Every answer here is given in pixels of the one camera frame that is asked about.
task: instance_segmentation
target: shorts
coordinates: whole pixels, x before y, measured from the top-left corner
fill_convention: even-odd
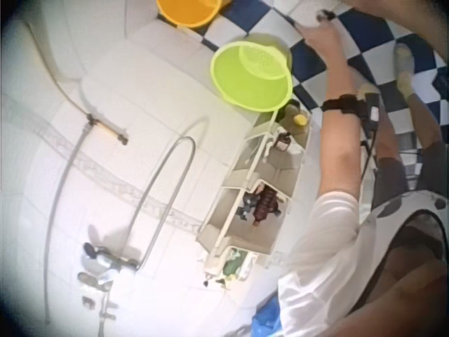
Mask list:
[[[422,169],[416,190],[427,190],[448,198],[448,146],[443,142],[422,150]],[[406,168],[395,158],[378,161],[372,209],[409,191]]]

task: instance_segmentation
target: white t-shirt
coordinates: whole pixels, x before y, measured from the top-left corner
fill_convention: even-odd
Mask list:
[[[418,210],[434,214],[447,228],[447,199],[444,209],[436,208],[437,199],[442,198],[428,191],[408,192],[392,200],[400,204],[397,211],[385,216],[389,201],[359,224],[353,196],[331,192],[319,197],[290,255],[289,273],[279,280],[284,336],[316,336],[345,317],[396,233]]]

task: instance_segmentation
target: lime green bucket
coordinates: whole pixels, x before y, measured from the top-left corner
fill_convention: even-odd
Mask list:
[[[210,64],[223,98],[256,112],[271,112],[291,99],[291,53],[273,37],[256,34],[220,48]]]

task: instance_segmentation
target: white sleeve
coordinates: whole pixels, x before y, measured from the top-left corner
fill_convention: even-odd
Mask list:
[[[285,336],[315,336],[327,329],[329,300],[356,266],[353,245],[359,227],[358,202],[350,194],[330,192],[315,201],[290,255],[289,273],[279,280]]]

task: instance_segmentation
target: shower faucet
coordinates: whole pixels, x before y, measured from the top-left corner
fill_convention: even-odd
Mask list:
[[[92,286],[97,288],[98,290],[104,291],[112,285],[112,282],[115,280],[117,275],[123,269],[130,270],[133,274],[138,269],[138,262],[136,260],[130,259],[126,260],[124,258],[117,258],[112,255],[109,250],[105,247],[95,248],[92,244],[86,242],[83,245],[84,252],[91,260],[96,260],[99,265],[107,268],[105,272],[94,277],[95,280],[85,276],[85,273],[80,273],[78,279],[87,284],[88,286]]]

